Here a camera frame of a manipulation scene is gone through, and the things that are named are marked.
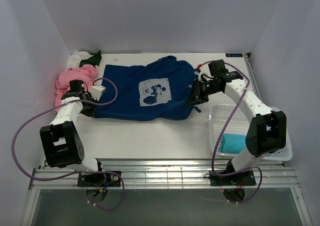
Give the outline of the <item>navy blue printed t-shirt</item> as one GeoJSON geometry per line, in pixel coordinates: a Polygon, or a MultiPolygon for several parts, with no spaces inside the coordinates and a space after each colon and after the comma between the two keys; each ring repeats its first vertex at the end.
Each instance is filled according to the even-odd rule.
{"type": "Polygon", "coordinates": [[[95,118],[185,120],[194,109],[185,102],[192,91],[195,70],[174,56],[146,66],[106,65],[103,77],[106,91],[95,109],[95,118]]]}

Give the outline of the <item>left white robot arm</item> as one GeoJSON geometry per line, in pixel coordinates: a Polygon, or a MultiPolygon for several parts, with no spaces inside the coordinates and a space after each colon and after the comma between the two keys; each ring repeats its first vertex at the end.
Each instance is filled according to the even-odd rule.
{"type": "Polygon", "coordinates": [[[96,158],[86,158],[85,149],[76,129],[76,121],[80,114],[92,116],[96,108],[86,100],[97,103],[106,88],[92,86],[88,91],[81,80],[70,81],[70,89],[62,95],[64,104],[49,126],[40,129],[40,138],[46,162],[50,167],[70,168],[81,171],[94,185],[102,185],[106,180],[101,162],[96,158]]]}

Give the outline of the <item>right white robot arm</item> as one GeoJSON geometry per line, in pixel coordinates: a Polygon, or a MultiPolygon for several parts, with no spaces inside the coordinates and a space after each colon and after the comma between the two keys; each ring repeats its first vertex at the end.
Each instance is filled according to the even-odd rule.
{"type": "Polygon", "coordinates": [[[214,175],[226,177],[231,184],[238,184],[244,178],[244,172],[255,168],[255,165],[267,154],[274,153],[286,146],[287,117],[283,111],[274,111],[266,106],[249,89],[249,77],[237,67],[230,72],[226,67],[232,64],[224,60],[207,61],[205,63],[210,75],[202,80],[202,64],[199,64],[195,73],[193,86],[185,105],[195,106],[208,102],[209,95],[222,92],[235,103],[235,107],[227,118],[221,133],[224,133],[237,109],[240,109],[250,123],[245,148],[234,157],[224,172],[214,175]]]}

